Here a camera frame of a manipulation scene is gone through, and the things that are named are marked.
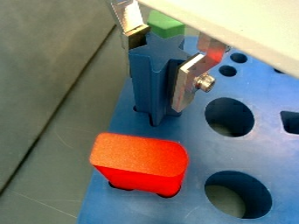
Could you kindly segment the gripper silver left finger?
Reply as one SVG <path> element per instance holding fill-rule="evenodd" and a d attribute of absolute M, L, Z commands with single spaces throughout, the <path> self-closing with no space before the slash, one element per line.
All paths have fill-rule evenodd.
<path fill-rule="evenodd" d="M 145 44 L 145 34 L 150 31 L 144 23 L 136 0 L 108 0 L 116 25 L 120 29 L 122 46 L 130 50 Z"/>

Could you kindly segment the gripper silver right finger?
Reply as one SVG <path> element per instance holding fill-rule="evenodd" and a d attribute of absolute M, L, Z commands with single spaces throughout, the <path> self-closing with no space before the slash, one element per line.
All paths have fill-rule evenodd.
<path fill-rule="evenodd" d="M 172 93 L 172 109 L 180 113 L 191 104 L 197 90 L 209 92 L 215 78 L 209 70 L 220 63 L 227 45 L 201 33 L 197 40 L 199 52 L 179 67 Z"/>

